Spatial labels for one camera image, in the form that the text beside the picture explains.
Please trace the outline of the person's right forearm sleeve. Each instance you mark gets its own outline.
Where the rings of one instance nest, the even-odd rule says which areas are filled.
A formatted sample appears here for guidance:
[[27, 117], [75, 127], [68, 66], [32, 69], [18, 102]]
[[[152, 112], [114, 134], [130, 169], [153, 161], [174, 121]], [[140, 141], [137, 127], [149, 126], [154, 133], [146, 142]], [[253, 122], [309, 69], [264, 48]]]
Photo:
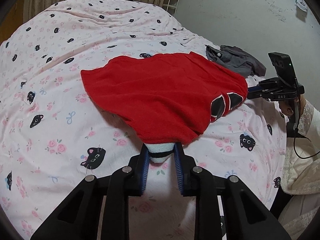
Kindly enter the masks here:
[[302, 138], [287, 139], [281, 187], [293, 195], [319, 193], [319, 111], [314, 106], [312, 120], [300, 120], [298, 131]]

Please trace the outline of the person's right hand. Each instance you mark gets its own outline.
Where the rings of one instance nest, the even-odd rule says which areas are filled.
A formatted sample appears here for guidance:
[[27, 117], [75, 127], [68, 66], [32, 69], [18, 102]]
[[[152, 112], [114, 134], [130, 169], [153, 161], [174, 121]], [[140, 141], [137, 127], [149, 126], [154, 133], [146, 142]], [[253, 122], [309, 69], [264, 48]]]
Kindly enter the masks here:
[[300, 95], [295, 100], [285, 100], [279, 102], [281, 112], [288, 116], [290, 120], [295, 119], [311, 121], [313, 117], [313, 106], [306, 100], [304, 95]]

